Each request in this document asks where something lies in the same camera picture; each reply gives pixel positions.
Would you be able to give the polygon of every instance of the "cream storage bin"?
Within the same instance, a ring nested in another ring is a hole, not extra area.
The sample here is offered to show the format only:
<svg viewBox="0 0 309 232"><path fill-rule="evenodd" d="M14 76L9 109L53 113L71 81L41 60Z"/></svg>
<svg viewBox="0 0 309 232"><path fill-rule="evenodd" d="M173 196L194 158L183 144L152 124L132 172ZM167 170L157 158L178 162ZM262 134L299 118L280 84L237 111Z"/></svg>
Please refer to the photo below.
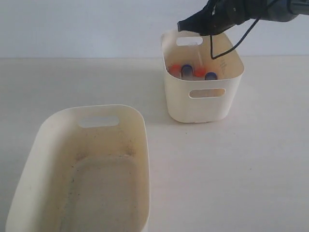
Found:
<svg viewBox="0 0 309 232"><path fill-rule="evenodd" d="M179 38L199 37L188 31L169 31L162 35L161 44L165 64L165 93L170 116L184 123L217 121L225 118L232 105L244 65L236 51L212 60L210 38L202 37L198 45L201 59L208 72L215 72L218 80L204 79L187 81L170 75L168 67L174 64L190 63L194 59L192 46L177 45ZM223 33L213 36L213 54L218 55L232 47Z"/></svg>
<svg viewBox="0 0 309 232"><path fill-rule="evenodd" d="M71 108L41 126L7 232L146 232L149 164L141 114L124 105Z"/></svg>

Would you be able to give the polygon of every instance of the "dusty bin bottom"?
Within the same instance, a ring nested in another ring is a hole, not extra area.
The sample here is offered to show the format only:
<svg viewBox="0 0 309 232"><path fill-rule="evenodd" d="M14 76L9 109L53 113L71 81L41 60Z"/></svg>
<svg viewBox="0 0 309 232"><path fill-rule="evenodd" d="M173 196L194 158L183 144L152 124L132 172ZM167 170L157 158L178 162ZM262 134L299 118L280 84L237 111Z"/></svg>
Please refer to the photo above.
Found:
<svg viewBox="0 0 309 232"><path fill-rule="evenodd" d="M60 232L139 231L136 180L137 165L129 155L75 164Z"/></svg>

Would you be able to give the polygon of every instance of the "table surface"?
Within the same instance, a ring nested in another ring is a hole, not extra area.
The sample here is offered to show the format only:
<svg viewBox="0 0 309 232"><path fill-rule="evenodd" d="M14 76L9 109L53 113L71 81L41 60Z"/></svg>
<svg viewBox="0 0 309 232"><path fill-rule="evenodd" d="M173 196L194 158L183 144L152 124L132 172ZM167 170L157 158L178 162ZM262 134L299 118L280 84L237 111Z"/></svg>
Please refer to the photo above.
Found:
<svg viewBox="0 0 309 232"><path fill-rule="evenodd" d="M182 124L167 112L161 59L0 60L0 231L42 122L97 104L145 118L151 232L308 231L308 61L244 57L227 118Z"/></svg>

